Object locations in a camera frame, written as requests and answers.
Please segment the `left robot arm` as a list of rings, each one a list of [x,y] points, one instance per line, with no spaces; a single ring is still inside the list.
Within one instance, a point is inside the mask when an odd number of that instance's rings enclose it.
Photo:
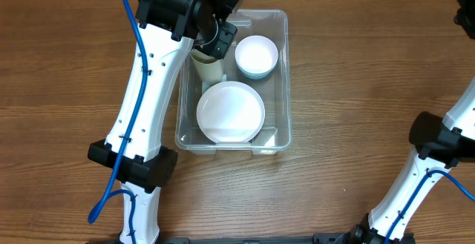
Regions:
[[[88,158],[111,169],[110,182],[88,222],[106,202],[124,199],[118,243],[157,243],[160,191],[177,164],[177,152],[161,142],[174,84],[193,50],[213,59],[226,56],[237,33],[228,22],[243,0],[123,0],[136,50],[117,119],[105,139],[94,142]]]

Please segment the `pink small bowl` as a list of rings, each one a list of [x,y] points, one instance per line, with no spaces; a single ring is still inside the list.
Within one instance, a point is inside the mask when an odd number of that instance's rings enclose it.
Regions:
[[[243,73],[265,76],[278,62],[278,49],[265,36],[248,36],[237,44],[235,61]]]

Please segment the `cream tall cup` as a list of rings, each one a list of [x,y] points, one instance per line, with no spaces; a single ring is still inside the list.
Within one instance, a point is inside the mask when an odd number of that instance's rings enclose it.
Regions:
[[[201,80],[209,85],[222,81],[224,69],[222,61],[212,56],[193,49],[190,52],[191,59]]]

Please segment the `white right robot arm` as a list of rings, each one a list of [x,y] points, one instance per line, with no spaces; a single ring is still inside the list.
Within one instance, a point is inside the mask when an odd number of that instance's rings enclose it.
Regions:
[[[414,243],[405,229],[432,187],[443,177],[466,197],[474,198],[449,172],[461,162],[474,161],[474,86],[440,117],[427,111],[414,120],[409,157],[384,199],[341,243]]]

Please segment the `white plate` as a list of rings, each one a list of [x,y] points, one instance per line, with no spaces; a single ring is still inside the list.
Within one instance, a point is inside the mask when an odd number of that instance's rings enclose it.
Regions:
[[[196,107],[197,123],[215,143],[248,142],[263,127],[266,109],[259,93],[242,82],[211,86]]]

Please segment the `light blue small bowl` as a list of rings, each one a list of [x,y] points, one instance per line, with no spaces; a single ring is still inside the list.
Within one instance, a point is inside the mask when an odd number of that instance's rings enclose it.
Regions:
[[[261,72],[261,73],[250,73],[249,71],[246,71],[245,69],[240,68],[240,67],[239,67],[239,70],[245,77],[249,79],[264,79],[273,72],[273,68],[266,72]]]

